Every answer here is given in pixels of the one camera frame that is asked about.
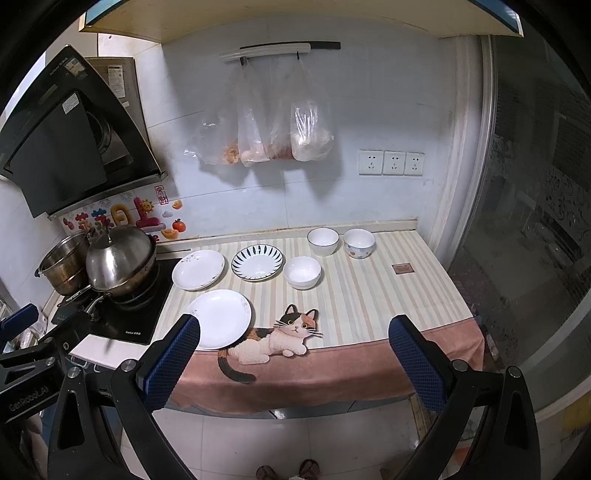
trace black glass cooktop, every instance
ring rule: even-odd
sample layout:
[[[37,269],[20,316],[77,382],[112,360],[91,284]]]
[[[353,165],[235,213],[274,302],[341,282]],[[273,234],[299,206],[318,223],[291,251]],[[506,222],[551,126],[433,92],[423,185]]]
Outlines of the black glass cooktop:
[[[172,273],[178,258],[156,260],[160,267],[154,298],[138,310],[124,311],[108,299],[96,306],[97,320],[90,325],[90,333],[113,340],[148,345],[154,335],[160,312],[164,307],[168,292],[173,285]],[[83,310],[94,298],[96,293],[89,292],[79,301],[73,301],[59,307],[52,323],[63,322],[77,310]]]

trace foot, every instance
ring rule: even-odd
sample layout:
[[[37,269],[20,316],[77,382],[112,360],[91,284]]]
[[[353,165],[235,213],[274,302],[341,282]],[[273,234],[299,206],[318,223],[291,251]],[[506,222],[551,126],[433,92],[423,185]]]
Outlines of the foot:
[[[306,459],[300,465],[299,476],[309,480],[317,480],[320,476],[320,466],[316,460]]]
[[[275,471],[268,465],[256,469],[256,480],[279,480]]]

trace cat illustration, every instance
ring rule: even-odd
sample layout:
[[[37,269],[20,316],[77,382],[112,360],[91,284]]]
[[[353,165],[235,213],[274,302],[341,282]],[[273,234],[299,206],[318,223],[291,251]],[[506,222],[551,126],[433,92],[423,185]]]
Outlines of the cat illustration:
[[[317,318],[316,309],[300,313],[295,305],[289,305],[273,328],[250,328],[233,345],[219,350],[217,364],[229,379],[244,384],[253,383],[256,377],[234,370],[227,357],[235,358],[242,365],[253,365],[267,363],[270,355],[304,355],[307,352],[304,339],[312,335],[321,336],[316,329]]]

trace bowl with floral pattern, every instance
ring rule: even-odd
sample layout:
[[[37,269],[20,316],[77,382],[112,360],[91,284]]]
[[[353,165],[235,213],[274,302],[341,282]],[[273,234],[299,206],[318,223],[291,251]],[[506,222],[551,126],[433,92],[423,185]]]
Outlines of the bowl with floral pattern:
[[[353,228],[343,235],[345,251],[352,258],[368,258],[375,248],[373,233],[362,228]]]

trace white tile floor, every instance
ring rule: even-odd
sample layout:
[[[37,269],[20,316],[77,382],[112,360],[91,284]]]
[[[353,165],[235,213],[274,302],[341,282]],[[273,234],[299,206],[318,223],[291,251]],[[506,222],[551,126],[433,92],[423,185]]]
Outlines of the white tile floor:
[[[199,480],[252,479],[263,464],[287,478],[305,458],[318,461],[323,480],[381,480],[380,467],[418,443],[408,400],[309,419],[225,419],[166,408],[154,418]],[[130,471],[147,479],[125,434],[121,452]]]

